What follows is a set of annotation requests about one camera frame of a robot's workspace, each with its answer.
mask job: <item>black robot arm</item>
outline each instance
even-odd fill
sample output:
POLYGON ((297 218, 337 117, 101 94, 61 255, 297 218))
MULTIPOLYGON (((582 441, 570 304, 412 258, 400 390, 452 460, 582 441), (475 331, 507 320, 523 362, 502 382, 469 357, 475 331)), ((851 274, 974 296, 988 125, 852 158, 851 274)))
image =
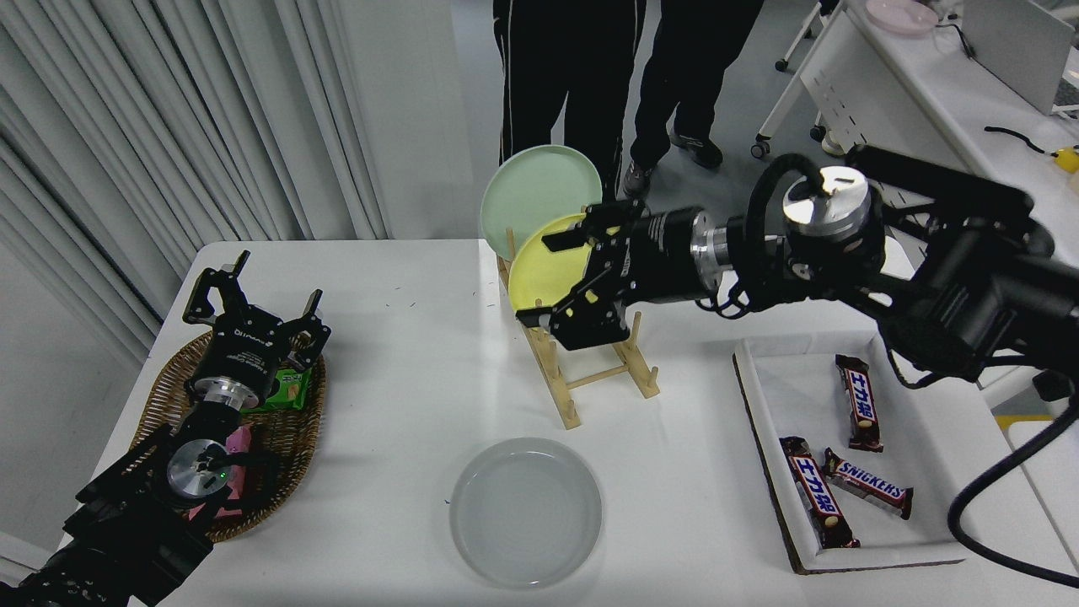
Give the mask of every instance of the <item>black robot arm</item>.
POLYGON ((156 605, 213 550, 206 532, 220 508, 251 508, 271 493, 276 456, 229 455, 226 439, 242 409, 265 402, 282 362, 311 367, 330 330, 317 315, 320 290, 288 322, 250 305, 237 280, 247 257, 204 270, 188 302, 183 320, 214 335, 185 384, 191 409, 180 428, 161 426, 86 485, 77 496, 84 506, 64 525, 72 541, 18 588, 0 583, 0 605, 122 606, 132 596, 156 605), (219 316, 211 288, 221 298, 219 316), (233 466, 263 468, 262 491, 229 500, 233 466), (188 520, 196 506, 203 509, 188 520))
MULTIPOLYGON (((1079 377, 1079 271, 1051 258, 1053 240, 1030 217, 1023 191, 947 167, 869 146, 856 147, 846 166, 818 168, 805 157, 777 157, 750 196, 747 213, 726 225, 700 208, 630 217, 622 207, 589 208, 574 238, 544 242, 591 245, 583 279, 555 306, 517 313, 568 349, 626 340, 625 311, 636 301, 696 300, 705 311, 736 319, 778 303, 828 299, 873 318, 892 351, 928 374, 909 388, 941 377, 974 382, 986 367, 1025 364, 1065 378, 1079 377), (788 173, 802 179, 782 199, 783 233, 765 233, 773 194, 788 173), (926 204, 883 203, 869 179, 916 192, 926 204), (619 220, 612 213, 622 211, 619 220), (887 227, 925 244, 926 258, 910 279, 882 272, 887 227), (721 274, 737 282, 718 298, 721 274), (1010 349, 1017 357, 998 357, 1010 349)), ((955 499, 953 535, 1001 565, 1079 588, 1079 578, 996 553, 960 525, 966 506, 1079 417, 1068 410, 1028 445, 986 471, 955 499)))

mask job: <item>white curtain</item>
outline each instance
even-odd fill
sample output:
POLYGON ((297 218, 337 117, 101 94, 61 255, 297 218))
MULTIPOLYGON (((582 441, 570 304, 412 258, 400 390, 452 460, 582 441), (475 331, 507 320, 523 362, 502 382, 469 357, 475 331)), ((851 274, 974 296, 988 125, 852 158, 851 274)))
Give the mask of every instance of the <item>white curtain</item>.
POLYGON ((127 360, 205 244, 475 235, 448 3, 4 0, 0 56, 0 239, 127 360))

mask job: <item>black wire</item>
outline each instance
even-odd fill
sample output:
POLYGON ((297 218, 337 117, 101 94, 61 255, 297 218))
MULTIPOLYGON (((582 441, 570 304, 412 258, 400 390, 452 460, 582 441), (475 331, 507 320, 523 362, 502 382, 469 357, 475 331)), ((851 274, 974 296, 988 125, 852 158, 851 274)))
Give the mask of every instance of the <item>black wire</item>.
POLYGON ((921 390, 927 386, 932 386, 941 380, 944 380, 943 375, 938 375, 935 373, 927 373, 921 376, 917 382, 909 382, 906 377, 903 376, 903 372, 899 371, 899 364, 896 363, 896 353, 890 346, 885 347, 885 354, 888 356, 888 364, 891 365, 891 372, 896 374, 896 380, 903 385, 903 388, 907 390, 921 390))
POLYGON ((1043 150, 1043 149, 1039 148, 1038 146, 1034 144, 1034 141, 1032 141, 1029 137, 1027 137, 1026 135, 1020 133, 1019 130, 1012 130, 1011 128, 1005 128, 1003 126, 986 126, 985 127, 985 132, 986 133, 1003 133, 1006 135, 1011 135, 1012 137, 1016 137, 1019 139, 1021 139, 1024 143, 1026 143, 1026 147, 1030 148, 1032 150, 1034 150, 1034 151, 1036 151, 1038 153, 1046 153, 1046 150, 1043 150))
POLYGON ((952 535, 955 536, 955 539, 959 540, 959 543, 967 547, 971 552, 974 552, 975 554, 979 554, 997 565, 1002 565, 1009 569, 1014 569, 1021 574, 1034 576, 1050 582, 1071 588, 1079 588, 1079 577, 1047 569, 1038 565, 1033 565, 1030 563, 1013 558, 1007 554, 1001 554, 971 538, 959 524, 959 520, 962 518, 962 512, 966 510, 971 500, 978 497, 979 494, 984 492, 989 485, 1003 478, 1005 474, 1008 474, 1012 470, 1019 468, 1024 461, 1030 459, 1030 457, 1044 449, 1044 446, 1051 443, 1053 439, 1056 439, 1065 430, 1067 430, 1067 428, 1071 426, 1077 418, 1079 418, 1079 396, 1073 395, 1068 402, 1068 409, 1065 410, 1061 417, 1056 418, 1049 425, 1048 428, 1039 432, 1037 437, 1030 439, 1026 444, 1015 450, 1011 455, 995 464, 992 468, 983 472, 978 477, 978 479, 974 479, 973 482, 959 492, 959 495, 955 497, 952 501, 952 506, 948 507, 947 510, 947 528, 952 532, 952 535))
POLYGON ((954 27, 955 30, 959 32, 959 43, 962 44, 962 54, 967 55, 968 59, 974 58, 975 56, 974 47, 970 45, 970 42, 967 40, 967 35, 965 35, 962 30, 959 29, 959 26, 955 25, 954 23, 946 23, 938 25, 937 27, 954 27))

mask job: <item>snickers bar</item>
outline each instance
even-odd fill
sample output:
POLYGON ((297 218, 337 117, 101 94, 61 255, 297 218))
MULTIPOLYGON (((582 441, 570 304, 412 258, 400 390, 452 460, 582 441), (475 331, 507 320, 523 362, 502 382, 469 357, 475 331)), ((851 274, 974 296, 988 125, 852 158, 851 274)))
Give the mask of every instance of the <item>snickers bar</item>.
POLYGON ((833 485, 898 514, 903 521, 911 518, 914 487, 901 489, 835 455, 830 449, 824 450, 824 474, 833 485))
POLYGON ((812 522, 814 529, 820 538, 821 548, 858 548, 861 546, 846 518, 839 510, 835 496, 832 495, 824 477, 817 466, 817 460, 809 453, 809 445, 802 437, 787 437, 779 440, 787 456, 787 465, 794 475, 794 482, 801 487, 802 501, 812 522))
POLYGON ((876 403, 870 387, 870 367, 853 357, 835 356, 843 389, 850 399, 850 442, 852 450, 880 453, 880 426, 877 423, 876 403))

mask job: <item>yellow object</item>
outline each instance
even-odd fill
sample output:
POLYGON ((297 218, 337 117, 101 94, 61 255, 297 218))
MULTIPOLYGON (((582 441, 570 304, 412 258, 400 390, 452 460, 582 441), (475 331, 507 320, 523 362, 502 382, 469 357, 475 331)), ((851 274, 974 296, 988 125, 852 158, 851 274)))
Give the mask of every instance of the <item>yellow object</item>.
POLYGON ((1056 150, 1056 157, 1053 158, 1053 162, 1068 173, 1079 170, 1079 153, 1076 153, 1074 148, 1061 148, 1056 150))
POLYGON ((584 218, 579 212, 555 219, 524 242, 509 270, 507 290, 514 312, 554 306, 584 277, 590 245, 551 252, 541 239, 544 234, 563 232, 584 218))
POLYGON ((1000 428, 1001 432, 1008 430, 1008 427, 1016 422, 1052 422, 1052 416, 1048 415, 998 415, 994 417, 997 420, 997 426, 1000 428))

